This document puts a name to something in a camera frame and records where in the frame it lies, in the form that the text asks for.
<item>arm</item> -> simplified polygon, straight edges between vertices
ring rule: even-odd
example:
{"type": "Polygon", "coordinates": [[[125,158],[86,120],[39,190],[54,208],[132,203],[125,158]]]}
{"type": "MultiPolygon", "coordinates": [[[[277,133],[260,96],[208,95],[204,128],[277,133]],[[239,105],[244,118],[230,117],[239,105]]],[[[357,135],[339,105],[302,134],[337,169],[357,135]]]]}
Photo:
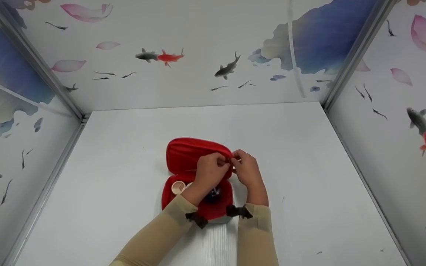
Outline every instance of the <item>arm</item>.
{"type": "Polygon", "coordinates": [[[219,153],[201,157],[193,184],[133,236],[110,266],[157,266],[191,228],[193,222],[185,214],[198,210],[198,204],[218,185],[229,166],[219,153]]]}
{"type": "Polygon", "coordinates": [[[238,223],[238,266],[278,266],[269,199],[259,166],[254,157],[242,150],[233,155],[231,162],[238,179],[247,187],[245,207],[253,215],[250,219],[240,217],[238,223]]]}

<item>red zippered case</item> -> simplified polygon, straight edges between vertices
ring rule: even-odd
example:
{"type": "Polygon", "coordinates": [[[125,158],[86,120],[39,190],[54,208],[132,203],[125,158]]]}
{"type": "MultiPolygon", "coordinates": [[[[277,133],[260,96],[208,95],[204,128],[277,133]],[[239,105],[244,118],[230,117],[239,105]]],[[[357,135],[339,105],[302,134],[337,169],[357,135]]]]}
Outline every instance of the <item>red zippered case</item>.
{"type": "MultiPolygon", "coordinates": [[[[182,181],[186,185],[195,180],[196,163],[201,156],[211,153],[220,153],[224,157],[232,158],[231,151],[225,146],[211,141],[199,140],[194,138],[177,138],[169,142],[166,150],[167,168],[174,174],[167,179],[162,191],[162,210],[174,199],[171,191],[172,184],[176,181],[182,181]]],[[[227,222],[227,219],[221,219],[226,216],[226,207],[233,204],[233,189],[228,179],[233,172],[233,166],[230,166],[223,180],[218,184],[220,197],[214,204],[201,201],[198,205],[197,214],[203,216],[208,221],[217,220],[227,222]]]]}

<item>person's left hand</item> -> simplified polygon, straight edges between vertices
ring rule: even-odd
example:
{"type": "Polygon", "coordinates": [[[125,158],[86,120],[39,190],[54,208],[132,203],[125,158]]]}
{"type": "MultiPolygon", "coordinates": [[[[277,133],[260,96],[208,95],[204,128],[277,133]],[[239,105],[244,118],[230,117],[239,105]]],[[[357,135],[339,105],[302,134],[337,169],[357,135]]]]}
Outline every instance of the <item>person's left hand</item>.
{"type": "Polygon", "coordinates": [[[182,196],[198,206],[208,192],[220,183],[230,164],[226,163],[226,158],[220,153],[212,153],[200,157],[196,168],[195,180],[182,192],[182,196]]]}

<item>black buckle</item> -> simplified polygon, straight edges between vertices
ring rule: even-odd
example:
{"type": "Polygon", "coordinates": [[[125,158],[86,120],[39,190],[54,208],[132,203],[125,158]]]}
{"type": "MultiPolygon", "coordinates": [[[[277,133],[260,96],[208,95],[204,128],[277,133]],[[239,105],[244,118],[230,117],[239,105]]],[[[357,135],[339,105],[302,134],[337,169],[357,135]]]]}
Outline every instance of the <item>black buckle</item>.
{"type": "Polygon", "coordinates": [[[195,221],[195,224],[200,227],[200,229],[205,228],[208,224],[208,220],[203,218],[203,216],[199,216],[196,212],[190,212],[189,214],[185,214],[186,219],[189,221],[195,221]]]}
{"type": "Polygon", "coordinates": [[[238,208],[234,205],[230,205],[226,207],[226,216],[230,216],[230,217],[241,216],[242,218],[246,218],[246,219],[251,219],[253,217],[246,207],[238,208]]]}

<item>case lid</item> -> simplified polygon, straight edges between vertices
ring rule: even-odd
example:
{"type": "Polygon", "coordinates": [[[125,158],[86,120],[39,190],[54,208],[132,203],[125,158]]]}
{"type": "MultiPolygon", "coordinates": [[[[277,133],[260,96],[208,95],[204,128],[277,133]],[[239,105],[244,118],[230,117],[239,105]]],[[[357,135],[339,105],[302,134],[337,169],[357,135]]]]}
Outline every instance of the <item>case lid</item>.
{"type": "MultiPolygon", "coordinates": [[[[198,159],[211,153],[220,153],[227,160],[233,157],[228,148],[218,143],[194,138],[174,139],[167,145],[167,168],[173,174],[195,172],[198,159]]],[[[232,172],[233,166],[231,165],[224,178],[230,178],[232,172]]]]}

